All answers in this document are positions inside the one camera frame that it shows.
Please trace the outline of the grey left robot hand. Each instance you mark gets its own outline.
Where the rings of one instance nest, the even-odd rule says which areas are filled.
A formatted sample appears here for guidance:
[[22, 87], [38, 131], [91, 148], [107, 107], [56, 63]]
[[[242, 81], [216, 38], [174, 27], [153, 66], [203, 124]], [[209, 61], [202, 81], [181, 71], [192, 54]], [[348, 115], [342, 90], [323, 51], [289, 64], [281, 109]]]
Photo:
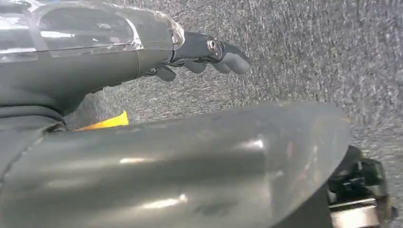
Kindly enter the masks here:
[[248, 58], [164, 12], [88, 0], [0, 3], [1, 116], [66, 116], [84, 97], [171, 67], [245, 74]]

